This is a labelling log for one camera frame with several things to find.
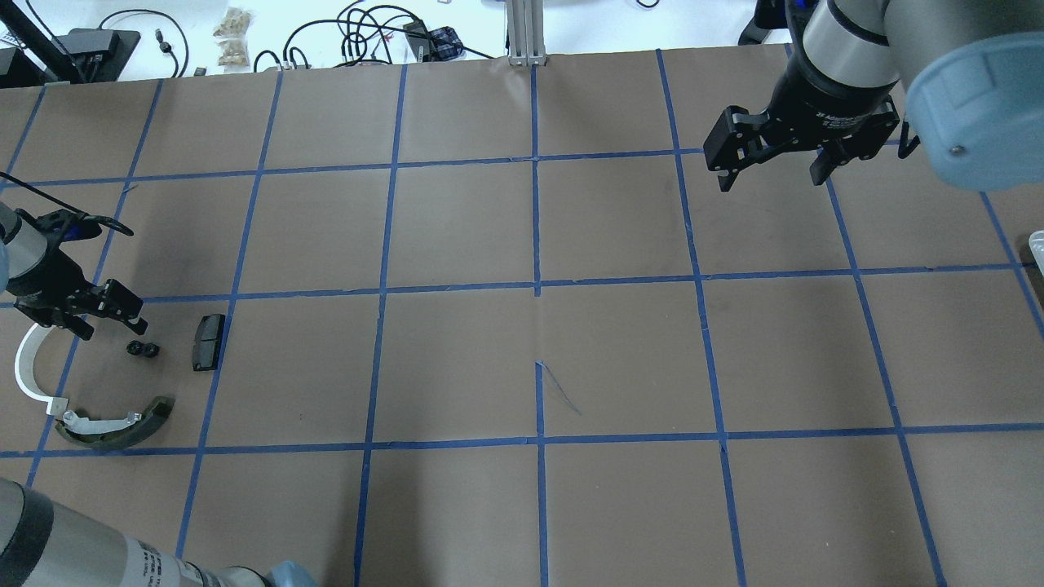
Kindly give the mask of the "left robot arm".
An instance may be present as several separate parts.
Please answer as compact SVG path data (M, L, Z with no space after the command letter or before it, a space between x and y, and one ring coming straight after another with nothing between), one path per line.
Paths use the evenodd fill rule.
M33 217L22 209L2 206L2 264L4 290L15 298L15 309L38 326L68 330L88 341L94 328L85 316L101 316L124 324L143 335L148 323L140 315L144 302L123 283L108 279L95 284L62 244L100 236L102 229L133 231L112 217L60 210Z

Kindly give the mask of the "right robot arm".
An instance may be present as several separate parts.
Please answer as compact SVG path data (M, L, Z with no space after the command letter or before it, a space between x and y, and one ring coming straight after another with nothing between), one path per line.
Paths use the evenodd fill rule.
M894 131L956 188L1042 181L1040 1L760 1L753 24L790 31L793 52L768 105L726 107L702 145L721 190L812 150L821 185Z

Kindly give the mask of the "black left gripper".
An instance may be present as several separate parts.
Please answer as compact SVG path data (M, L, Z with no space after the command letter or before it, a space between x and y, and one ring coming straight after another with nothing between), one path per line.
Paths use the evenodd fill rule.
M94 327L80 315L115 320L138 335L147 331L148 322L140 315L141 297L115 279L93 287L79 264L58 245L38 250L8 245L8 294L16 301L76 338L90 341L94 335ZM72 294L88 289L91 307L69 300Z

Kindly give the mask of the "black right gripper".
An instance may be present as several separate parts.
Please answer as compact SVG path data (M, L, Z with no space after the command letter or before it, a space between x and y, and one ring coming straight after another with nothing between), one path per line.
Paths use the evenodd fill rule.
M767 162L777 145L817 148L809 167L814 186L824 185L850 160L876 156L900 124L891 86L853 88L815 69L790 64L776 84L766 112L728 105L702 145L707 168L720 191L731 190L746 168ZM767 124L767 138L762 127Z

